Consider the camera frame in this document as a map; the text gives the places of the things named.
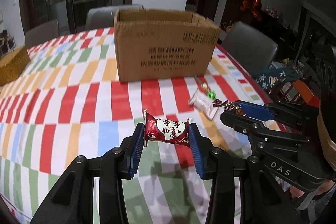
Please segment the grey chair far left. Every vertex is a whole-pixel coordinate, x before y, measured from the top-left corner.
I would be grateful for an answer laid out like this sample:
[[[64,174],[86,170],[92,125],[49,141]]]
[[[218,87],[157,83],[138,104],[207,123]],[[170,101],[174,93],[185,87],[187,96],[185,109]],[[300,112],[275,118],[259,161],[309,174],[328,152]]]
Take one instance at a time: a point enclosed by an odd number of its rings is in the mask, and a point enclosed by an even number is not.
[[[59,36],[58,20],[43,23],[25,34],[25,47],[30,49]]]

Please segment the small woven brown box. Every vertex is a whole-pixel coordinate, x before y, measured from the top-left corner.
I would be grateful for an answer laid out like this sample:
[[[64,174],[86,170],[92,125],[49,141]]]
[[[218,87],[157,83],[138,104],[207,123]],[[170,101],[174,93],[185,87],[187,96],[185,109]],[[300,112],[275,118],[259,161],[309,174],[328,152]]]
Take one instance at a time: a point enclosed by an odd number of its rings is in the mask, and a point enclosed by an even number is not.
[[[26,46],[15,48],[1,57],[0,85],[15,81],[30,61]]]

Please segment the grey chair behind table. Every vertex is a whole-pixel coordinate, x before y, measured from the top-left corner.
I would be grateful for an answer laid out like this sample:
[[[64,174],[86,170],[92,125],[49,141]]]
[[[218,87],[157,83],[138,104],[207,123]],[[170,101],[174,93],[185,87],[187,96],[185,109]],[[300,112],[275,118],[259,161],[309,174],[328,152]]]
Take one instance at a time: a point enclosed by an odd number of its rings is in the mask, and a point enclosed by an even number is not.
[[[143,9],[143,5],[118,5],[92,8],[88,11],[85,30],[90,31],[99,28],[113,27],[114,17],[119,10],[123,9]]]

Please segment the large cardboard box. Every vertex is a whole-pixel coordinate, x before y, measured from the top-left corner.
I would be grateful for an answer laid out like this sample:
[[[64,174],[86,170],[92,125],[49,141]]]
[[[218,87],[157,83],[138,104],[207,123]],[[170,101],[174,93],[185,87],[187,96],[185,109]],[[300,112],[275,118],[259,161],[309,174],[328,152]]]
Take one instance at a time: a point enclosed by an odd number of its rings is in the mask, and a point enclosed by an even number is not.
[[[123,9],[114,17],[121,82],[205,74],[221,29],[190,11]]]

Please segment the red candy packet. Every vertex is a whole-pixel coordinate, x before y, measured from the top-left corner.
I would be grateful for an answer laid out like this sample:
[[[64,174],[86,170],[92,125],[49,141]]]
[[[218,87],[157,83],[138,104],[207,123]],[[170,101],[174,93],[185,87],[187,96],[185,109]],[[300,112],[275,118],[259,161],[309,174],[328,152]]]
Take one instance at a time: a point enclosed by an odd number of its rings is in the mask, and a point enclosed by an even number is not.
[[[190,147],[189,144],[189,125],[190,121],[179,122],[169,119],[155,118],[143,111],[145,128],[143,132],[143,145],[146,147],[149,141],[160,141],[163,143],[183,145]]]

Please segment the green christmas pouch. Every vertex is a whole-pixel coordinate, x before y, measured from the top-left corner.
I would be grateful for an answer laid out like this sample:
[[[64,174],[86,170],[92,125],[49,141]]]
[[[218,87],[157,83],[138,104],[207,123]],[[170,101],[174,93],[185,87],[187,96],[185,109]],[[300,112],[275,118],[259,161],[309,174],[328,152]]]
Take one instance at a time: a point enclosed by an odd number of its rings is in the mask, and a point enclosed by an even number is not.
[[[269,90],[283,83],[291,83],[302,77],[302,71],[291,67],[269,68],[252,75],[254,81],[263,89]]]

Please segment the shiny brown candy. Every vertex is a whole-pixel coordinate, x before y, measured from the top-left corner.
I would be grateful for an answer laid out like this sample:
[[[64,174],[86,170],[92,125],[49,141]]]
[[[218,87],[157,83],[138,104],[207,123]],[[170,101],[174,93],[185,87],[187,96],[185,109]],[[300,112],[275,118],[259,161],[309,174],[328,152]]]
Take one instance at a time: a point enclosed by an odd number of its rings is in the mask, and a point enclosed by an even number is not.
[[[221,101],[219,99],[215,99],[213,101],[213,107],[222,107],[226,112],[232,112],[238,115],[246,116],[246,113],[238,102],[230,102],[229,100]]]

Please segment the green lollipop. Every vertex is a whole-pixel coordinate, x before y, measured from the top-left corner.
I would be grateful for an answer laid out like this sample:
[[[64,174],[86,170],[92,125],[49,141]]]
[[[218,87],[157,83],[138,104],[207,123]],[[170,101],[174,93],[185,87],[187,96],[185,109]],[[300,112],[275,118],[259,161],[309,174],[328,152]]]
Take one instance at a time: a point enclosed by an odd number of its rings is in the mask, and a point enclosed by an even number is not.
[[[202,93],[204,93],[207,97],[209,97],[212,100],[215,100],[217,98],[217,94],[210,88],[210,86],[204,79],[201,79],[197,75],[194,75],[194,79],[196,80],[197,85],[199,86],[199,90]]]

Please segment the colourful checkered tablecloth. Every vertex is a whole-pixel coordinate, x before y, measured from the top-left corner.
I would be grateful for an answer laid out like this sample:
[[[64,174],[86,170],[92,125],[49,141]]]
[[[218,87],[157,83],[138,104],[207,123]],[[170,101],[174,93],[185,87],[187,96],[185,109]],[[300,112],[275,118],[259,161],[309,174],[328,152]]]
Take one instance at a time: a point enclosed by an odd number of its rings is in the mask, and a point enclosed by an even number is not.
[[[29,223],[77,155],[104,155],[143,122],[143,109],[173,121],[193,118],[203,136],[231,155],[251,154],[247,137],[210,121],[188,101],[201,83],[220,100],[271,102],[224,50],[204,77],[122,84],[113,28],[54,38],[28,50],[31,62],[1,90],[1,197]],[[190,150],[150,142],[134,179],[122,182],[129,223],[205,223],[211,181],[195,171]]]

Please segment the white paper snack wrapper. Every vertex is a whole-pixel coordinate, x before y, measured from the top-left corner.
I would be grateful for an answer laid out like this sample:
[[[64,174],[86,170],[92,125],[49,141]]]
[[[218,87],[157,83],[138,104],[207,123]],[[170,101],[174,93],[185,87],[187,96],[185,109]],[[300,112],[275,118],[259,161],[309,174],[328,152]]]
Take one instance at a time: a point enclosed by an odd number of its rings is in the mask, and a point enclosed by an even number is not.
[[[213,100],[204,94],[200,89],[197,89],[194,92],[192,97],[189,99],[188,104],[201,111],[210,121],[213,120],[218,110],[218,108],[213,106]]]

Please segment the grey chair at right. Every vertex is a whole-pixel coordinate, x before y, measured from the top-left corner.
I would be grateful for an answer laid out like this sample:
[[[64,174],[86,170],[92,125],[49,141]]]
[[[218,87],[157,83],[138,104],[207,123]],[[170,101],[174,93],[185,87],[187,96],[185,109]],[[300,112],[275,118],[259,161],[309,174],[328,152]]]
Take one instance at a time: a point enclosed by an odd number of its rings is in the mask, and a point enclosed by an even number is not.
[[[268,69],[278,50],[272,39],[243,22],[234,24],[222,47],[250,75]]]

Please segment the red foil balloon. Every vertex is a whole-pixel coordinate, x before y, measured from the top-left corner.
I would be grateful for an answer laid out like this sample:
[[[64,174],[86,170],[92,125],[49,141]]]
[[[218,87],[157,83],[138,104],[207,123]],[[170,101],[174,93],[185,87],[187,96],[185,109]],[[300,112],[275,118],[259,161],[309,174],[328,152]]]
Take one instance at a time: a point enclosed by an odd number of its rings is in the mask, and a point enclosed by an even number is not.
[[[261,20],[261,8],[262,8],[262,2],[261,0],[252,0],[252,1],[242,1],[240,5],[241,11],[249,11],[251,15],[257,19]]]

